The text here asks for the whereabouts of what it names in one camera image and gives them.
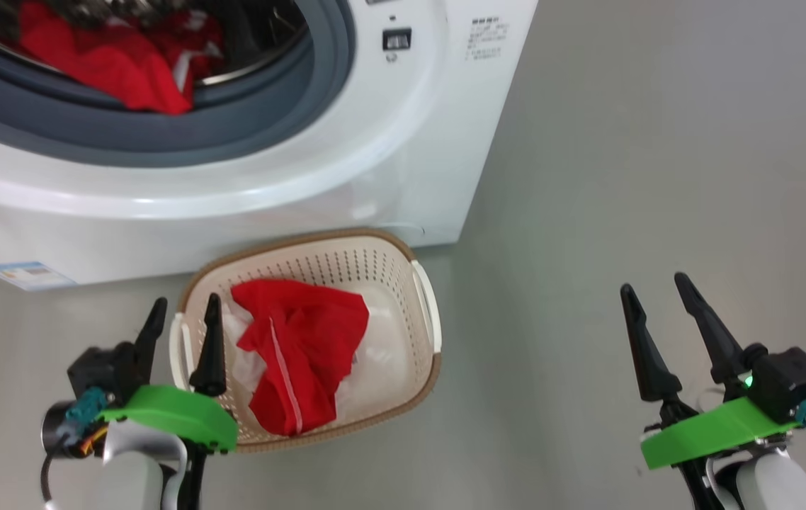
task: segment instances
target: basket rim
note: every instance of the basket rim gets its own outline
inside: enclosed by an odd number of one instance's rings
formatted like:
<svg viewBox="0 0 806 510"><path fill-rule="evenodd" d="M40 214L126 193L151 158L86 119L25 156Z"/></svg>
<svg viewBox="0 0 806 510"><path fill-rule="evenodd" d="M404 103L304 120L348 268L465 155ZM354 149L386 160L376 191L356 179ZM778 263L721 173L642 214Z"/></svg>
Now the basket rim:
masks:
<svg viewBox="0 0 806 510"><path fill-rule="evenodd" d="M384 241L389 242L390 244L394 245L394 247L399 249L400 252L406 257L407 261L412 262L416 259L416 253L412 251L412 248L409 248L409 245L406 245L405 242L400 241L400 238L397 238L397 236L379 229L332 230L332 232L320 232L316 234L296 236L289 239L282 239L281 241L255 246L254 248L250 249L244 249L243 251L232 253L231 255L215 259L215 261L205 264L201 270L196 272L196 274L192 277L192 280L189 281L189 284L186 285L185 290L183 290L183 294L180 296L179 305L177 306L176 311L186 313L186 305L189 303L190 294L192 294L193 290L195 290L198 282L207 276L211 271L216 270L216 268L225 266L227 264L232 264L232 262L241 261L242 259L254 257L255 255L261 255L263 253L267 253L268 251L276 251L276 249L284 249L290 248L291 246L298 246L300 244L310 244L312 242L331 241L332 239L351 237L375 237L378 239L384 239Z"/></svg>
<svg viewBox="0 0 806 510"><path fill-rule="evenodd" d="M320 232L283 239L279 242L268 243L261 246L255 246L255 248L245 249L244 251L227 255L225 257L216 259L216 261L206 264L205 267L202 267L201 270L199 270L199 272L193 276L192 280L189 281L189 284L186 285L186 288L183 290L183 294L180 297L177 312L179 314L186 313L186 305L189 301L190 294L192 294L192 292L195 290L195 287L199 284L199 281L201 281L202 278L204 278L211 271L216 270L216 268L225 266L227 264L232 264L232 262L241 261L242 259L247 259L255 255L261 255L268 251L275 251L276 249L289 248L291 246L309 244L312 242L331 241L331 239L343 239L351 237L374 237L384 239L384 241L389 242L399 249L400 252L406 257L407 261L412 262L416 259L416 254L412 251L412 248L409 248L409 245L406 245L405 242L400 241L400 238L397 238L397 236L379 229L333 230L333 232ZM400 414L405 414L410 410L415 409L416 406L419 406L419 404L421 404L422 401L428 397L428 394L434 390L435 383L438 381L438 376L440 375L440 370L441 353L435 352L431 358L431 371L428 374L428 380L425 381L425 385L423 385L422 389L419 390L419 393L416 393L415 396L403 404L393 407L393 409L384 411L383 413L375 414L375 416L367 417L367 419L361 419L348 423L344 426L338 426L335 429L323 430L317 433L306 433L302 436L276 439L263 443L238 443L236 445L236 452L258 453L284 448L294 448L294 446L312 445L312 443L319 443L329 439L339 438L340 436L345 436L353 432L357 432L358 430L367 429L370 426L378 425L379 423L393 419L393 417L398 417Z"/></svg>

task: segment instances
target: plastic laundry basket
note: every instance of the plastic laundry basket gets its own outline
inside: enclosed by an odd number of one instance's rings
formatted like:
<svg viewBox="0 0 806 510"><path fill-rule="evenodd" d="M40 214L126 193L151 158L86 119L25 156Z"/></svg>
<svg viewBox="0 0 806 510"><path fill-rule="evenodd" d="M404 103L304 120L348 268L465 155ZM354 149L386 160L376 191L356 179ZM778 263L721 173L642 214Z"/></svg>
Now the plastic laundry basket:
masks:
<svg viewBox="0 0 806 510"><path fill-rule="evenodd" d="M189 374L205 339L208 297L217 293L224 302L232 302L231 287L255 278L286 278L361 294L370 319L357 353L378 352L380 363L353 365L343 416L286 438L262 429L249 409L251 392L231 374L237 348L225 335L227 391L219 401L239 422L238 452L337 438L403 414L428 397L441 367L441 326L431 283L406 244L371 229L290 239L203 268L183 293L170 328L176 385L189 388Z"/></svg>

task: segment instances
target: floor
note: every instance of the floor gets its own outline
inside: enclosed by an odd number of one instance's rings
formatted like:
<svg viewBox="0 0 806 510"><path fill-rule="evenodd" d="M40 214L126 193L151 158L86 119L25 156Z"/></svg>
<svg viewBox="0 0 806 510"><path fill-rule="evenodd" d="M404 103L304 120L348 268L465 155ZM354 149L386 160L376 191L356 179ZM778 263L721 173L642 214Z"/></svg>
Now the floor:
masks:
<svg viewBox="0 0 806 510"><path fill-rule="evenodd" d="M695 400L687 271L740 343L806 349L806 4L542 2L462 241L423 249L434 393L348 438L209 462L203 508L687 508L639 452L618 288ZM38 507L44 409L90 345L134 338L186 276L27 294L0 281L0 508ZM167 381L159 352L154 379ZM806 470L806 433L794 458ZM93 462L57 463L86 508Z"/></svg>

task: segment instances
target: red cloth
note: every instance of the red cloth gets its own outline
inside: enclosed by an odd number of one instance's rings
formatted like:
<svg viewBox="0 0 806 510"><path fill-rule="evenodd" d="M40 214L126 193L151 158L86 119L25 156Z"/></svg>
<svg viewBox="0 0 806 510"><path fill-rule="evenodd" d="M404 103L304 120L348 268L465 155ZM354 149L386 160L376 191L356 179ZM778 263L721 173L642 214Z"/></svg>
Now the red cloth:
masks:
<svg viewBox="0 0 806 510"><path fill-rule="evenodd" d="M188 112L193 80L222 60L221 28L202 11L173 13L145 32L119 18L98 30L76 28L37 0L23 2L18 18L28 54L131 110Z"/></svg>
<svg viewBox="0 0 806 510"><path fill-rule="evenodd" d="M249 403L258 423L295 436L337 419L334 394L368 325L362 297L291 280L248 281L232 297L254 318L236 345L268 366Z"/></svg>

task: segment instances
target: green plastic bracket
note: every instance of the green plastic bracket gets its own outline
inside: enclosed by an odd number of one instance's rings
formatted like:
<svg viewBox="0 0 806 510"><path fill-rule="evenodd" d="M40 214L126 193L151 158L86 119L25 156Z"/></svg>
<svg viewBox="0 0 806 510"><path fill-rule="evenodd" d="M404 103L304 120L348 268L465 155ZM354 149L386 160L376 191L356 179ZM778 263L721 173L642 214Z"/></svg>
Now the green plastic bracket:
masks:
<svg viewBox="0 0 806 510"><path fill-rule="evenodd" d="M749 398L737 398L646 439L642 456L649 469L658 469L782 434L798 425L778 425Z"/></svg>
<svg viewBox="0 0 806 510"><path fill-rule="evenodd" d="M131 419L215 451L236 449L239 426L211 397L172 385L143 385L120 409L105 409L99 419Z"/></svg>

